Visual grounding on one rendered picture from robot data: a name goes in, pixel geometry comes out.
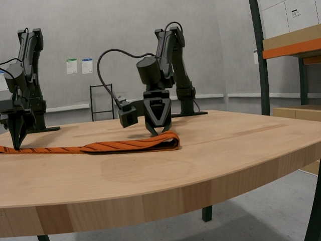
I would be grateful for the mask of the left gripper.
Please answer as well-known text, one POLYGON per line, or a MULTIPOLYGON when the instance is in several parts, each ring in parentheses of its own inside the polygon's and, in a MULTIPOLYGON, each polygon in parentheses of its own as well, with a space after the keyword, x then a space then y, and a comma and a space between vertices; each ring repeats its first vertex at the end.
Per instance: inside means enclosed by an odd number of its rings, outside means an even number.
POLYGON ((137 117, 144 116, 145 127, 154 137, 158 135, 154 128, 164 127, 163 133, 172 126, 172 102, 169 97, 169 90, 153 88, 145 91, 143 98, 130 101, 137 110, 137 117))

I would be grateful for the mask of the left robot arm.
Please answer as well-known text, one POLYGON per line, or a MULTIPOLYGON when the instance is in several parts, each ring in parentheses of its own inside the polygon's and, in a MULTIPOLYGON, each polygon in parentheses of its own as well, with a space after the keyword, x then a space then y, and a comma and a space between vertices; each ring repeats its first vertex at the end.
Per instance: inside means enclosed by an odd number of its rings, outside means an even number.
MULTIPOLYGON (((146 85, 146 91, 151 91, 153 88, 165 90, 172 88, 176 83, 177 98, 181 101, 181 113, 172 114, 172 118, 208 114, 194 111, 192 99, 196 99, 196 90, 187 75, 183 60, 185 40, 182 32, 176 26, 165 31, 165 35, 163 29, 157 29, 154 33, 158 39, 156 56, 144 57, 136 64, 141 81, 146 85), (157 59, 162 43, 162 53, 157 59)), ((138 123, 137 110, 130 102, 122 101, 118 114, 123 128, 138 123)))

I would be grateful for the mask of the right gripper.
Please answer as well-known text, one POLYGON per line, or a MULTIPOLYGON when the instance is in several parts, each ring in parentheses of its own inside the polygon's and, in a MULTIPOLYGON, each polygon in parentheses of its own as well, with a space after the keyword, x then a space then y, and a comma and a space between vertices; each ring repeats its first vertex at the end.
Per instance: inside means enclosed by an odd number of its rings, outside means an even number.
POLYGON ((36 119, 33 110, 28 109, 29 103, 22 97, 20 89, 14 90, 10 99, 6 100, 17 101, 18 96, 21 98, 22 107, 17 107, 17 113, 5 115, 0 114, 0 123, 4 124, 5 130, 9 129, 15 150, 19 150, 22 141, 28 134, 28 131, 34 131, 36 126, 36 119))

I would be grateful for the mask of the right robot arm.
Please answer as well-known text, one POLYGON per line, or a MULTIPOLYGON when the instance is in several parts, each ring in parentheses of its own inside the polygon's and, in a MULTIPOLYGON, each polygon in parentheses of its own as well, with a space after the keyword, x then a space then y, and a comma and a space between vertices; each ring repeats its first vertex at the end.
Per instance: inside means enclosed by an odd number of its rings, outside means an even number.
MULTIPOLYGON (((23 61, 17 60, 16 63, 10 64, 6 71, 12 74, 17 84, 17 90, 21 90, 22 97, 29 102, 29 108, 33 110, 36 126, 35 130, 28 131, 28 134, 58 131, 60 127, 46 128, 45 126, 44 113, 46 113, 47 106, 39 84, 39 56, 44 45, 41 28, 33 29, 33 32, 30 33, 18 30, 18 38, 20 42, 18 59, 22 60, 23 58, 23 61)), ((4 72, 4 77, 10 93, 13 93, 14 80, 6 72, 4 72)), ((0 101, 2 115, 17 113, 17 107, 22 107, 20 96, 17 101, 0 101)))

